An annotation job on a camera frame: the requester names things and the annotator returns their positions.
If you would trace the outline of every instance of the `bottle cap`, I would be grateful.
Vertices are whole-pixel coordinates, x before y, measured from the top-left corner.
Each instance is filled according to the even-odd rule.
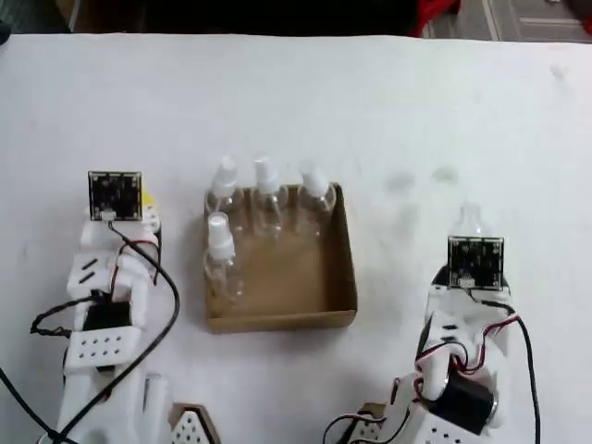
[[[207,218],[208,253],[217,261],[234,256],[234,240],[230,233],[228,216],[224,213],[212,213]]]
[[[279,190],[278,172],[266,155],[255,159],[255,177],[257,179],[257,189],[263,194],[270,194]]]
[[[237,165],[232,157],[222,157],[220,166],[212,180],[212,192],[218,199],[230,197],[237,188]]]
[[[314,197],[323,197],[329,189],[329,181],[323,172],[312,162],[303,162],[300,166],[304,188]]]

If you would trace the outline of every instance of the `cardboard box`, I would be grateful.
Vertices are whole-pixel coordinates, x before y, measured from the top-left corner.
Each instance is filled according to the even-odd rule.
[[[255,236],[252,229],[237,240],[245,292],[239,301],[229,302],[217,297],[205,280],[206,323],[212,332],[345,327],[352,323],[358,297],[343,191],[339,185],[335,187],[337,202],[321,239],[296,234],[298,187],[289,186],[291,223],[279,240]],[[252,221],[251,189],[245,189],[245,197]]]

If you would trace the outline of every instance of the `hole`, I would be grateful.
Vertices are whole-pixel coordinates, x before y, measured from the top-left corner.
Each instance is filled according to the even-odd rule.
[[[78,281],[79,284],[83,284],[84,282],[86,282],[87,280],[89,280],[90,278],[92,278],[94,276],[94,272],[92,271],[91,273],[89,273],[88,275],[86,275],[85,277],[83,277],[81,280]]]
[[[99,260],[95,257],[94,259],[91,260],[91,262],[89,262],[88,264],[85,264],[82,269],[86,270],[87,268],[90,268],[91,266],[93,266],[94,264],[96,264],[97,262],[99,262]]]

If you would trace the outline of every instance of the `transparent bottle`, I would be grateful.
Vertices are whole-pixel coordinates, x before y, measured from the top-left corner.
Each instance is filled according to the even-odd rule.
[[[205,199],[207,214],[221,212],[228,216],[230,230],[240,236],[248,227],[244,193],[237,187],[237,166],[224,156]]]
[[[491,237],[491,228],[481,220],[481,207],[476,203],[465,202],[461,206],[459,218],[450,231],[455,237]]]
[[[255,160],[257,186],[251,193],[255,234],[277,238],[288,223],[288,189],[266,156]]]
[[[234,240],[224,213],[213,213],[207,219],[208,248],[203,259],[205,274],[216,297],[237,301],[244,292],[241,266]]]
[[[335,208],[335,187],[310,162],[301,165],[302,185],[298,188],[296,231],[302,236],[321,236]]]

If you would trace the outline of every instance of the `white table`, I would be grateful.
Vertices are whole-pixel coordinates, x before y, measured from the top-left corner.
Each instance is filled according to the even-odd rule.
[[[0,363],[54,425],[66,343],[31,337],[29,326],[66,300],[86,171],[139,169],[161,204],[164,266],[184,297],[150,366],[177,401],[207,406],[225,444],[320,442],[333,416],[385,400],[392,378],[412,369],[427,285],[468,197],[507,239],[506,276],[534,342],[543,442],[586,442],[591,113],[591,46],[13,36],[0,47]],[[204,190],[222,154],[253,183],[259,151],[287,182],[310,156],[344,186],[360,297],[350,328],[205,331],[195,229]],[[161,283],[156,326],[169,300]],[[511,353],[514,415],[500,442],[529,443],[518,329]],[[0,396],[0,442],[38,437],[3,388]]]

